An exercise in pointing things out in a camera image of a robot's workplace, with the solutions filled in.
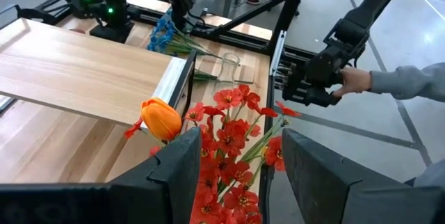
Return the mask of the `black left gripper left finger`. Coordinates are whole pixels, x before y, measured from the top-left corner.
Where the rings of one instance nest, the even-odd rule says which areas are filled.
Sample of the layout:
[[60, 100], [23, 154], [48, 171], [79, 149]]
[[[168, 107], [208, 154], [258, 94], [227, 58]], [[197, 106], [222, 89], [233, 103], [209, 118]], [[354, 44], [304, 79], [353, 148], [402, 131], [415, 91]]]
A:
[[200, 147], [193, 127], [107, 183], [0, 184], [0, 224], [188, 224]]

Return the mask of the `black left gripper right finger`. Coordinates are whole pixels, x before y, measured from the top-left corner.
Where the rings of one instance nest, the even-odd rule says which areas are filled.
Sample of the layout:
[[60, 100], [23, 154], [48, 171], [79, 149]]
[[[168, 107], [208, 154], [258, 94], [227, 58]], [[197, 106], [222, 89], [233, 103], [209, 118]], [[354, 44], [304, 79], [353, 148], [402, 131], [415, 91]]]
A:
[[445, 224], [445, 189], [411, 187], [286, 128], [282, 154], [306, 224]]

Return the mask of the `blue flower bunch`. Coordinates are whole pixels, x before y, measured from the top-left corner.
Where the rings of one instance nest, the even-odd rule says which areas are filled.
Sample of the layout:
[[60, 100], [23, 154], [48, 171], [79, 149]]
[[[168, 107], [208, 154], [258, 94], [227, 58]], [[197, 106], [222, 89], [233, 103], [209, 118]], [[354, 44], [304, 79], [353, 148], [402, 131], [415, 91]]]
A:
[[171, 8], [158, 20], [149, 36], [146, 49], [174, 57], [188, 55], [192, 51], [196, 51], [197, 55], [220, 58], [175, 26]]

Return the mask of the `orange tulip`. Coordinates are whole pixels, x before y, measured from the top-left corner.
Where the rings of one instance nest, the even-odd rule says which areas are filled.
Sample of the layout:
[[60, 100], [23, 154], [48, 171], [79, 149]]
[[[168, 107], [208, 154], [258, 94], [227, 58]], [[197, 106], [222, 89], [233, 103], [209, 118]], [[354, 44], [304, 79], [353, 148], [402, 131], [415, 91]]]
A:
[[140, 116], [152, 135], [162, 141], [172, 141], [182, 128], [178, 112], [158, 97], [141, 104]]

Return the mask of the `large red flower bunch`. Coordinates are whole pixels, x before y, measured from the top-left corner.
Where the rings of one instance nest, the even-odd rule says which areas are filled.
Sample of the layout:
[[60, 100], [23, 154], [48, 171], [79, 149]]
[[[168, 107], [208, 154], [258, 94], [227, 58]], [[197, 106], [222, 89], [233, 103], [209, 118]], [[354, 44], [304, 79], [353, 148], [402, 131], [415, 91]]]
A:
[[261, 224], [259, 196], [251, 191], [260, 167], [284, 170], [282, 137], [277, 133], [287, 124], [279, 118], [273, 128], [245, 154], [241, 149], [249, 136], [259, 134], [258, 125], [245, 120], [225, 121], [212, 134], [212, 118], [201, 126], [201, 173], [197, 184], [190, 224]]

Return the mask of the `person's forearm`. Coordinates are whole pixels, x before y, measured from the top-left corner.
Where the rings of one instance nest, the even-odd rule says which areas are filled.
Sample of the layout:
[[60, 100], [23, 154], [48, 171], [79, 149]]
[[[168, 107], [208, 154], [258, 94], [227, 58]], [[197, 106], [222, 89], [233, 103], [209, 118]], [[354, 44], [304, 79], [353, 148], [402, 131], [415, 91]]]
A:
[[372, 93], [388, 93], [404, 100], [424, 97], [445, 102], [445, 62], [435, 63], [423, 69], [400, 66], [393, 72], [370, 71]]

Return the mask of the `wooden shelf with black legs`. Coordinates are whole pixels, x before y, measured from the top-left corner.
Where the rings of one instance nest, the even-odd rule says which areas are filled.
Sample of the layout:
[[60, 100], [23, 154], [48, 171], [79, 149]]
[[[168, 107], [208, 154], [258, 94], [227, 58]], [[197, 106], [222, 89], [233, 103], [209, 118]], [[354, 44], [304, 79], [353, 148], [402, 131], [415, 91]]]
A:
[[168, 102], [186, 61], [18, 19], [0, 30], [0, 94], [132, 125], [151, 97]]

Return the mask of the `black table clamp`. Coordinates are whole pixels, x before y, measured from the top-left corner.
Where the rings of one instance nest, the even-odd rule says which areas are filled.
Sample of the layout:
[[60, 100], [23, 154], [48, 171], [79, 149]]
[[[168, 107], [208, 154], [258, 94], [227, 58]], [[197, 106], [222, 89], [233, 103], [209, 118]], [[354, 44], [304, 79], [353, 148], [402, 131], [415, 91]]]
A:
[[36, 9], [30, 9], [30, 8], [20, 9], [17, 11], [17, 16], [19, 18], [25, 18], [30, 20], [40, 19], [42, 23], [49, 25], [55, 25], [58, 23], [58, 18], [56, 16]]

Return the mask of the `person's hand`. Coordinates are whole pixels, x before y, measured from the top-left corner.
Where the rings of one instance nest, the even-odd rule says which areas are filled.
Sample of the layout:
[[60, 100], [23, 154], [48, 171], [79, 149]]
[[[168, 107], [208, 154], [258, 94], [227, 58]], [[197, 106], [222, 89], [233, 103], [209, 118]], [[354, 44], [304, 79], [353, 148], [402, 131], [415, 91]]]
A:
[[371, 73], [354, 67], [346, 67], [341, 71], [342, 87], [335, 90], [335, 97], [342, 97], [348, 93], [362, 93], [371, 89]]

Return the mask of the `clear glass vase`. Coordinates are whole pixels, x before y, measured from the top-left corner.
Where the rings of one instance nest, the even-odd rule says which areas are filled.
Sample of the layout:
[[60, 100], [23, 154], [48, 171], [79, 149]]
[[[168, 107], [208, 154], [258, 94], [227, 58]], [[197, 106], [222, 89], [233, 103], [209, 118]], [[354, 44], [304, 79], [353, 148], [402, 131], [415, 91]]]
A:
[[241, 59], [232, 53], [225, 53], [222, 55], [222, 63], [220, 72], [217, 76], [219, 82], [234, 83], [235, 73], [240, 65]]

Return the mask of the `silver metal bracket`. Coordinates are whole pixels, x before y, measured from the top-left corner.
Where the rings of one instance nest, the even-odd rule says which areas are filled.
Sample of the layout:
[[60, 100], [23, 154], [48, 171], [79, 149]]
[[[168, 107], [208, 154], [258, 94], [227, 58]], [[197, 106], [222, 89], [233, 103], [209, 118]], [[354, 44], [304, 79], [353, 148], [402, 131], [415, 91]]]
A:
[[275, 50], [272, 55], [270, 69], [269, 69], [269, 88], [270, 89], [282, 89], [284, 78], [278, 73], [278, 67], [280, 64], [280, 59], [284, 52], [284, 42], [286, 39], [286, 31], [280, 31], [277, 43], [275, 45]]

